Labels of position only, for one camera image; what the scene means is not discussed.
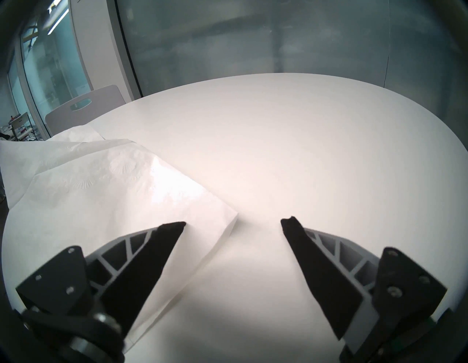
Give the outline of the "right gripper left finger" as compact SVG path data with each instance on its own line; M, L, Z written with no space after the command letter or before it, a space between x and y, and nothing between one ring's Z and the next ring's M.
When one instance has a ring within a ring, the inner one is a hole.
M186 222L121 237L85 257L63 249L16 291L23 321L76 336L126 336L160 279Z

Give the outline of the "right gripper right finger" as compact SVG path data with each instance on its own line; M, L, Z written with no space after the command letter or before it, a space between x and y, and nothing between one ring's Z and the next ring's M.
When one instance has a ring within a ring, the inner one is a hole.
M423 360L437 323L431 317L447 288L395 247L377 257L348 239L281 227L307 286L334 335L340 360Z

